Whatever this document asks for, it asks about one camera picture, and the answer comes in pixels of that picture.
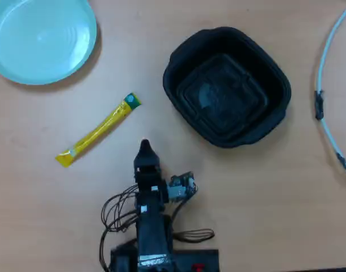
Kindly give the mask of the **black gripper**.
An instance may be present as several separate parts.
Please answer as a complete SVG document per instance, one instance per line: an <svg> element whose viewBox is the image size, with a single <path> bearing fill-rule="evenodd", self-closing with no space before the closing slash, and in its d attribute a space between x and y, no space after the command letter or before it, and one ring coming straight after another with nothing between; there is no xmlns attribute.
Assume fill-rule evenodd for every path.
<svg viewBox="0 0 346 272"><path fill-rule="evenodd" d="M166 180L162 177L159 156L152 149L149 140L143 139L134 159L134 178L139 192L153 192L159 196L161 203L168 203L168 190Z"/></svg>

